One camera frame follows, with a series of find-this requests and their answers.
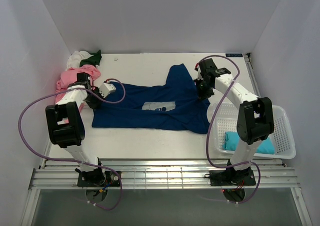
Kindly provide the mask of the navy blue printed t-shirt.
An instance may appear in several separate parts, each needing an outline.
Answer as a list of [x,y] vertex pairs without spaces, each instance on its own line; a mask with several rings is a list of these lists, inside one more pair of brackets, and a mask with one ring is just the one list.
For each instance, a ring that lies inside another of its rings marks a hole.
[[200,100],[185,65],[171,66],[159,86],[121,85],[94,110],[93,128],[147,128],[207,134],[209,100]]

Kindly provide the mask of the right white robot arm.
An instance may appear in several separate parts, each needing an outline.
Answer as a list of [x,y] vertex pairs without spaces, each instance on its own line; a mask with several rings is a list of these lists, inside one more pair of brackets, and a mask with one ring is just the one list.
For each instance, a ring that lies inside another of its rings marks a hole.
[[225,166],[215,166],[207,175],[213,186],[255,185],[252,159],[259,145],[274,132],[273,106],[268,97],[259,97],[239,82],[229,69],[218,68],[212,56],[201,59],[195,66],[198,98],[208,99],[217,90],[238,110],[236,130],[239,141],[233,156]]

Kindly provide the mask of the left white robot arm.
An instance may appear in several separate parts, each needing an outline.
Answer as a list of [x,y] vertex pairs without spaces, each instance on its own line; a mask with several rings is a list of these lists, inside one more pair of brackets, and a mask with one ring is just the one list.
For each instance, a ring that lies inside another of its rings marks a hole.
[[90,76],[84,72],[77,73],[76,81],[69,84],[67,89],[69,91],[61,100],[45,109],[49,138],[52,144],[66,150],[78,161],[80,169],[77,172],[80,179],[100,186],[106,180],[106,173],[99,167],[99,158],[91,155],[82,145],[85,126],[80,107],[85,102],[91,109],[97,109],[101,106],[103,97],[98,88],[92,88]]

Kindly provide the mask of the pink t-shirt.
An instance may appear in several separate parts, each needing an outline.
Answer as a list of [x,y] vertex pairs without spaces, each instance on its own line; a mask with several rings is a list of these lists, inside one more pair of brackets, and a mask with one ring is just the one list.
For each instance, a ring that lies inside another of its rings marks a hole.
[[55,106],[64,109],[67,104],[71,104],[81,110],[86,104],[84,99],[87,97],[87,91],[92,93],[91,90],[97,88],[94,81],[100,76],[100,70],[92,65],[69,68],[62,72],[56,83]]

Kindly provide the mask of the blue label sticker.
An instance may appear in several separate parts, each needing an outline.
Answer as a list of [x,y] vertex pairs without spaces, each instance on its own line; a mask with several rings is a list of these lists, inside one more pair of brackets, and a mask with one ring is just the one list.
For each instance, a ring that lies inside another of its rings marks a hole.
[[243,54],[241,54],[241,53],[226,53],[225,56],[228,58],[242,58]]

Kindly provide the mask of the dark green t-shirt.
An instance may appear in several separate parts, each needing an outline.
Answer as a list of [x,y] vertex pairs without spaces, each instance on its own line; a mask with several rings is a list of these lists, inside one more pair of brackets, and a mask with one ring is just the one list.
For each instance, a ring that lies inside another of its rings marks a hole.
[[102,59],[102,52],[98,50],[96,53],[90,55],[90,57],[80,61],[79,66],[92,65],[94,67],[99,66]]

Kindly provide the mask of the white t-shirt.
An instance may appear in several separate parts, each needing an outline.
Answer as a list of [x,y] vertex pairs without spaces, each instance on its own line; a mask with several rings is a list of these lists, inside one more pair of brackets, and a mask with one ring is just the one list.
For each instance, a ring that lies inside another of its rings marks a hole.
[[82,60],[88,59],[92,55],[86,51],[75,51],[68,58],[66,68],[79,68]]

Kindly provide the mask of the white plastic basket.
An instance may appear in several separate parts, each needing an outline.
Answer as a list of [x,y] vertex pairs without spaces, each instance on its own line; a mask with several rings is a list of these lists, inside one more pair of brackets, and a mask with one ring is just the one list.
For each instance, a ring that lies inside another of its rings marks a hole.
[[[293,159],[296,156],[295,141],[289,119],[285,110],[273,106],[274,132],[269,135],[275,149],[275,154],[255,153],[255,157]],[[214,119],[209,136],[209,151],[233,155],[234,151],[224,150],[225,133],[236,132],[238,110],[232,103],[222,103]]]

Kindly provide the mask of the rolled turquoise t-shirt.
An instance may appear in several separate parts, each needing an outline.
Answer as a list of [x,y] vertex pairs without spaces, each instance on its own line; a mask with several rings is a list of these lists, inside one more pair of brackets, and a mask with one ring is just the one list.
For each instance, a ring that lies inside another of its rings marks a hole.
[[[240,137],[237,132],[227,131],[225,133],[225,141],[222,147],[224,150],[235,151],[239,140]],[[270,138],[262,141],[256,152],[261,154],[275,154],[275,147]]]

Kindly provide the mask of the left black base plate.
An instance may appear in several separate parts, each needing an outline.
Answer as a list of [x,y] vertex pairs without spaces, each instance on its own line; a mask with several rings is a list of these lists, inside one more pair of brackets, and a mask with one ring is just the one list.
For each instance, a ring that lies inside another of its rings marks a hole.
[[116,175],[112,171],[102,172],[100,169],[96,169],[90,172],[78,172],[78,187],[118,187],[120,186],[121,171],[117,171]]

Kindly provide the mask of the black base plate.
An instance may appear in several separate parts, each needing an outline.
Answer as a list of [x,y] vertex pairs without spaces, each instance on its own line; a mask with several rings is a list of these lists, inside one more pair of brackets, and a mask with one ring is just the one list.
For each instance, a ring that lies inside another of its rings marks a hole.
[[96,169],[90,172],[78,172],[78,187],[118,187],[120,186],[121,171],[117,171],[116,175],[112,171],[102,172],[100,169]]
[[211,186],[255,186],[256,179],[251,169],[242,171],[210,170],[204,175]]

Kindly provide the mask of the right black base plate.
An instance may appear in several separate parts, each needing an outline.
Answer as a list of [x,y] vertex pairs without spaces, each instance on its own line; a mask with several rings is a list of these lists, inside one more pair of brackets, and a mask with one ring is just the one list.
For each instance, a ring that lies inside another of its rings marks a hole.
[[204,175],[211,186],[255,186],[256,179],[251,169],[242,171],[210,170]]

